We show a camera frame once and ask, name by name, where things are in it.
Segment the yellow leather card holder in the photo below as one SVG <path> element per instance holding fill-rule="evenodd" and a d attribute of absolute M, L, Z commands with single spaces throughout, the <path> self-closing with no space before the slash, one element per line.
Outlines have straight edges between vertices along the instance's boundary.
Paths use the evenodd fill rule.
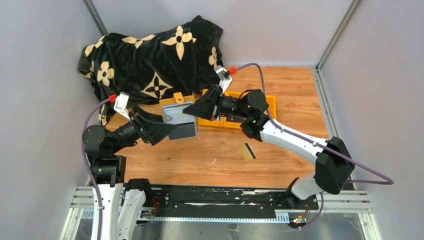
<path fill-rule="evenodd" d="M 181 92 L 173 94 L 173 97 L 161 99 L 159 105 L 162 110 L 163 121 L 167 124 L 183 125 L 197 123 L 193 115 L 183 113 L 183 110 L 195 103 L 193 95 L 183 96 Z"/>

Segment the grey credit card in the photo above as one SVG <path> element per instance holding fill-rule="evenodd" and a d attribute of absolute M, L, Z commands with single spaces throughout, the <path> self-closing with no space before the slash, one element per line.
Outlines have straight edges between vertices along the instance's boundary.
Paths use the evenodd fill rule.
<path fill-rule="evenodd" d="M 176 129 L 168 135 L 172 140 L 186 139 L 196 137 L 198 135 L 197 124 L 195 122 L 186 122 L 176 125 Z"/>

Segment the gold card black stripe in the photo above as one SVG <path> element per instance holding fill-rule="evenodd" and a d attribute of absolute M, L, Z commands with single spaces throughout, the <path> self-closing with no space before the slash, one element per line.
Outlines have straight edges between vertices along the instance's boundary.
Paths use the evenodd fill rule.
<path fill-rule="evenodd" d="M 240 146 L 240 152 L 246 162 L 250 162 L 257 158 L 257 155 L 253 151 L 251 145 L 248 142 L 245 142 Z"/>

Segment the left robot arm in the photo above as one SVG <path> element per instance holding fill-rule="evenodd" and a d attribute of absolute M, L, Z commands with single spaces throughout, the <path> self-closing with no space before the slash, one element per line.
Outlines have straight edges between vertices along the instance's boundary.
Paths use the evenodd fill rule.
<path fill-rule="evenodd" d="M 82 148 L 93 184 L 93 240 L 133 238 L 142 207 L 154 206 L 151 183 L 147 178 L 125 180 L 127 158 L 117 153 L 137 145 L 138 140 L 156 145 L 177 129 L 160 115 L 133 107 L 129 121 L 114 131 L 91 125 L 82 134 Z"/>

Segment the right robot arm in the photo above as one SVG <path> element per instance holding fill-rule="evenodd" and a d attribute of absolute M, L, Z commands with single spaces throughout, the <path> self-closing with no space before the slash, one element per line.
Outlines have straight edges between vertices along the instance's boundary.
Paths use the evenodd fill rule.
<path fill-rule="evenodd" d="M 266 112 L 268 107 L 260 89 L 232 97 L 214 84 L 183 113 L 209 121 L 217 116 L 241 117 L 241 130 L 248 138 L 282 147 L 309 161 L 314 172 L 295 178 L 282 194 L 280 201 L 290 208 L 298 209 L 310 196 L 322 192 L 339 194 L 355 169 L 348 161 L 350 154 L 343 140 L 314 137 L 287 127 Z"/>

